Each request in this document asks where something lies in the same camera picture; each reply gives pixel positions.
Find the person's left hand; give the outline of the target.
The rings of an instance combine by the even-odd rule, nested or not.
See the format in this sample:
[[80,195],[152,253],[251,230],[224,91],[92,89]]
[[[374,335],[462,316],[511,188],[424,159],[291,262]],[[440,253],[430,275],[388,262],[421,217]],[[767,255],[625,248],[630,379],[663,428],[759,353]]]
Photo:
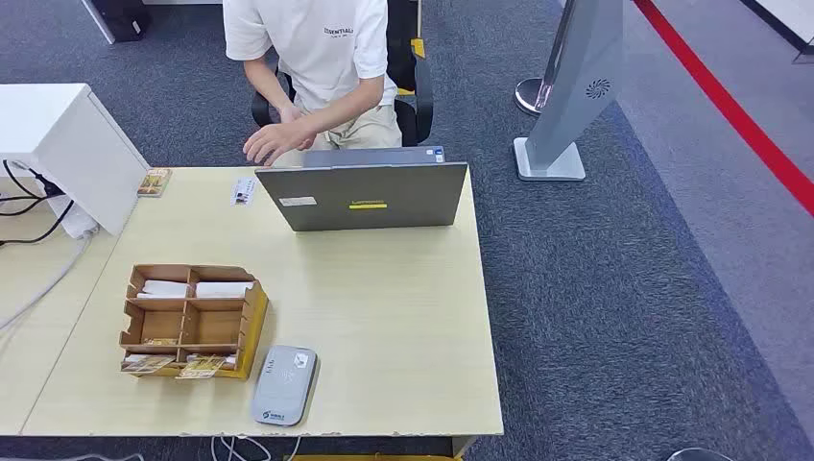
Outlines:
[[313,144],[316,134],[303,119],[270,124],[249,137],[243,152],[248,161],[269,167],[289,151],[308,149]]

